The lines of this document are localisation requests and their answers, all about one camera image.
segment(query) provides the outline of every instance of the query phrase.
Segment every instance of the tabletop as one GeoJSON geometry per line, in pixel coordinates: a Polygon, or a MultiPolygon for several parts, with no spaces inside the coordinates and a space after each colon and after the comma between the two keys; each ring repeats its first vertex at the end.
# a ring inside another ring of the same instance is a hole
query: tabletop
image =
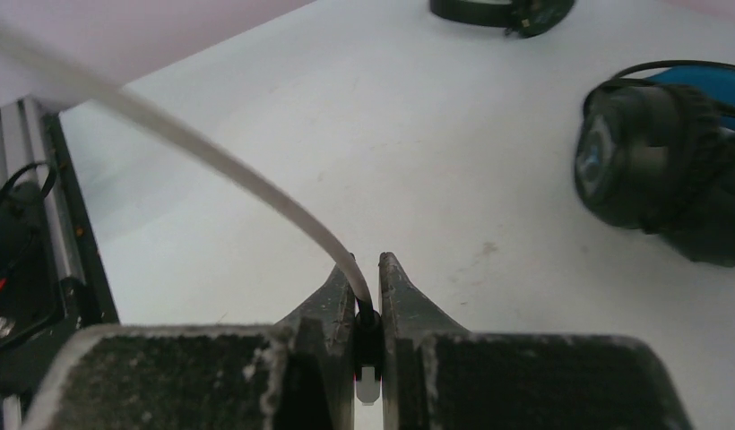
{"type": "MultiPolygon", "coordinates": [[[[602,224],[572,183],[587,91],[680,58],[735,63],[735,24],[580,0],[549,33],[506,39],[424,0],[319,0],[129,88],[300,200],[374,295],[393,251],[471,330],[636,336],[699,428],[735,429],[735,270],[602,224]]],[[[271,323],[332,268],[266,206],[102,108],[62,121],[123,323],[271,323]]]]}

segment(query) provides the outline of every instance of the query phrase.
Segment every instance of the black cable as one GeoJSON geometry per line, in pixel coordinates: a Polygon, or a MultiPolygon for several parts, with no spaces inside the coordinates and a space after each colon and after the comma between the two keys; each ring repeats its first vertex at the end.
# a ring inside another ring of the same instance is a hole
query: black cable
{"type": "MultiPolygon", "coordinates": [[[[653,82],[647,79],[625,78],[625,76],[629,76],[632,73],[644,72],[647,70],[668,69],[671,67],[677,67],[677,66],[682,66],[682,65],[695,65],[695,66],[699,65],[699,66],[704,66],[704,67],[714,67],[717,69],[731,70],[735,72],[735,64],[719,63],[715,61],[703,61],[703,60],[652,61],[650,63],[642,63],[642,64],[633,65],[631,67],[628,67],[614,74],[613,77],[610,78],[610,80],[601,84],[596,90],[598,90],[599,88],[619,89],[619,88],[624,88],[627,86],[654,85],[657,82],[653,82]]],[[[731,105],[729,103],[724,103],[719,100],[713,100],[713,104],[715,108],[719,111],[719,113],[721,113],[723,116],[729,116],[729,117],[735,118],[735,106],[734,105],[731,105]]]]}
{"type": "Polygon", "coordinates": [[[51,193],[51,189],[53,189],[54,184],[56,183],[56,169],[48,164],[45,161],[40,161],[36,163],[30,163],[27,166],[24,166],[23,168],[20,168],[16,171],[11,177],[8,178],[8,180],[0,186],[0,204],[4,201],[11,202],[14,204],[18,204],[21,206],[30,206],[33,204],[40,204],[43,202],[43,200],[48,197],[48,195],[51,193]],[[46,167],[48,168],[48,176],[46,177],[46,182],[43,183],[43,186],[40,188],[40,196],[38,198],[30,200],[30,201],[24,201],[21,199],[17,199],[16,197],[11,196],[11,191],[16,186],[17,182],[22,178],[22,176],[36,168],[46,167]]]}

